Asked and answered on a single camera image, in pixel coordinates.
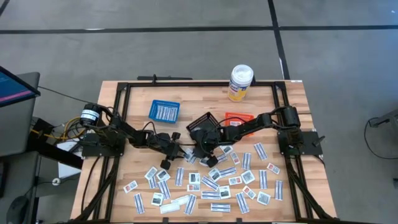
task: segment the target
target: monitor screen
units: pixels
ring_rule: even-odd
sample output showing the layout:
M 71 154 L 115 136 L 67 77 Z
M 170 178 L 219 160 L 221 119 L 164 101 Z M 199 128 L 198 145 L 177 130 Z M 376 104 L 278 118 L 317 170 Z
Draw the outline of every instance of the monitor screen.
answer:
M 31 98 L 35 93 L 0 71 L 0 105 Z

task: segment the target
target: gray floor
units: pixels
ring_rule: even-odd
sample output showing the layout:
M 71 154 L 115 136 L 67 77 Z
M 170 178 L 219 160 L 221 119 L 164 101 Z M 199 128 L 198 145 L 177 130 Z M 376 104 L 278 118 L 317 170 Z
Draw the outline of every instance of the gray floor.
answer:
M 398 2 L 388 0 L 277 0 L 280 26 L 398 24 Z M 11 0 L 0 29 L 88 29 L 175 26 L 269 26 L 267 1 Z M 291 79 L 303 80 L 322 146 L 338 216 L 396 223 L 398 161 L 374 157 L 363 140 L 367 119 L 397 108 L 398 30 L 283 31 Z M 38 71 L 40 85 L 96 101 L 103 80 L 138 75 L 229 78 L 239 63 L 257 79 L 281 79 L 273 31 L 151 34 L 0 35 L 0 62 L 14 73 Z M 35 116 L 58 124 L 82 103 L 42 90 Z M 371 147 L 398 156 L 388 125 L 369 129 Z M 52 161 L 45 176 L 56 176 Z M 76 182 L 41 200 L 38 217 L 67 220 Z M 57 205 L 53 210 L 49 205 Z

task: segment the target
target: wooden table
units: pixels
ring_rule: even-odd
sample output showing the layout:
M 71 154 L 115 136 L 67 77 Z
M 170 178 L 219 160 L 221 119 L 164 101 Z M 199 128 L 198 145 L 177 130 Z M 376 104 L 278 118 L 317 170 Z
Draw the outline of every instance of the wooden table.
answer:
M 98 103 L 105 106 L 113 106 L 114 97 L 116 94 L 116 86 L 118 82 L 106 81 L 103 82 L 101 92 L 99 94 Z M 300 120 L 302 123 L 302 130 L 313 129 L 312 117 L 308 107 L 308 101 L 305 96 L 304 86 L 302 82 L 286 81 L 287 93 L 289 96 L 289 103 L 297 107 Z M 155 123 L 158 133 L 166 132 L 172 133 L 174 131 L 181 133 L 180 142 L 191 143 L 188 132 L 185 127 L 199 116 L 210 111 L 217 120 L 224 118 L 225 112 L 249 113 L 257 116 L 260 113 L 272 111 L 274 109 L 274 101 L 272 98 L 272 91 L 270 87 L 255 86 L 249 89 L 248 95 L 241 103 L 233 103 L 227 98 L 227 87 L 134 87 L 131 90 L 130 102 L 127 111 L 126 121 L 136 129 L 141 129 L 146 122 L 150 121 L 148 118 L 152 100 L 168 100 L 181 103 L 180 114 L 176 124 Z M 253 144 L 261 142 L 266 149 L 269 156 L 268 159 L 261 161 Z M 160 162 L 164 159 L 164 155 L 154 152 L 150 149 L 136 149 L 131 145 L 126 145 L 125 154 L 122 156 L 119 164 L 118 177 L 116 183 L 116 192 L 114 195 L 114 205 L 111 215 L 112 222 L 161 222 L 162 217 L 169 217 L 170 222 L 235 222 L 236 218 L 242 218 L 244 222 L 270 222 L 270 221 L 294 221 L 294 211 L 292 206 L 292 199 L 290 196 L 289 181 L 285 169 L 284 158 L 279 153 L 279 145 L 276 137 L 276 130 L 263 129 L 256 132 L 253 136 L 245 137 L 242 141 L 236 143 L 234 151 L 237 152 L 242 161 L 243 153 L 250 152 L 252 154 L 251 169 L 256 177 L 256 181 L 251 182 L 248 186 L 258 194 L 259 189 L 259 171 L 266 169 L 269 162 L 280 167 L 281 172 L 276 175 L 272 172 L 268 174 L 268 189 L 261 190 L 272 196 L 269 205 L 261 205 L 257 203 L 256 198 L 251 200 L 248 197 L 246 201 L 249 205 L 250 212 L 241 214 L 239 206 L 236 201 L 235 194 L 242 191 L 244 184 L 232 185 L 231 195 L 229 199 L 219 200 L 215 202 L 223 202 L 231 204 L 231 213 L 211 212 L 210 203 L 212 200 L 200 199 L 201 192 L 187 192 L 188 173 L 200 172 L 201 176 L 207 175 L 209 168 L 201 166 L 198 161 L 194 164 L 189 164 L 183 159 L 177 159 L 172 162 L 169 174 L 171 179 L 168 181 L 170 193 L 172 198 L 181 197 L 183 195 L 195 194 L 198 196 L 195 208 L 192 215 L 185 215 L 183 213 L 185 206 L 183 205 L 180 211 L 166 213 L 161 215 L 159 207 L 150 204 L 154 192 L 160 192 L 159 189 L 149 189 L 148 181 L 144 178 L 144 174 L 151 166 L 156 166 L 160 169 Z M 215 149 L 215 154 L 221 154 L 220 149 Z M 83 190 L 88 178 L 88 173 L 93 165 L 95 158 L 85 159 L 83 169 L 80 176 L 80 181 L 73 204 L 71 218 L 77 217 L 80 214 L 81 199 Z M 333 200 L 331 197 L 328 180 L 325 169 L 316 158 L 313 156 L 302 156 L 303 168 L 305 170 L 305 177 L 309 191 L 315 197 L 317 202 L 325 209 L 327 213 L 336 216 Z M 85 206 L 88 205 L 91 198 L 97 191 L 98 182 L 101 173 L 102 159 L 100 159 L 91 176 L 90 184 L 88 186 Z M 219 169 L 225 169 L 234 166 L 231 158 L 228 156 L 228 161 L 217 165 Z M 175 186 L 175 175 L 177 167 L 184 167 L 183 186 Z M 241 164 L 236 166 L 238 173 L 229 177 L 240 175 L 243 170 Z M 228 178 L 225 177 L 218 181 L 221 186 L 228 185 Z M 138 188 L 132 192 L 125 194 L 123 187 L 136 180 Z M 275 180 L 283 180 L 283 201 L 274 199 Z M 201 185 L 201 190 L 211 190 L 205 185 Z M 145 206 L 145 213 L 138 215 L 134 204 L 134 194 L 141 193 Z M 302 194 L 297 189 L 297 195 L 300 202 L 301 214 L 305 217 L 305 209 L 302 199 Z M 100 218 L 104 217 L 105 203 L 107 193 L 105 193 L 103 203 L 101 206 Z M 170 199 L 164 200 L 163 204 L 170 203 Z

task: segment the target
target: black mesh basket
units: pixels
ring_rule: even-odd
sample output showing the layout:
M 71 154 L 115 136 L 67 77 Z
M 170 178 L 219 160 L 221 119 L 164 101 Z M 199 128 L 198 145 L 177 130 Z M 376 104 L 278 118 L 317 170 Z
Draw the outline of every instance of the black mesh basket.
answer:
M 216 118 L 210 112 L 207 112 L 194 122 L 190 123 L 187 126 L 187 130 L 191 133 L 194 129 L 211 130 L 217 126 L 219 126 L 219 124 Z

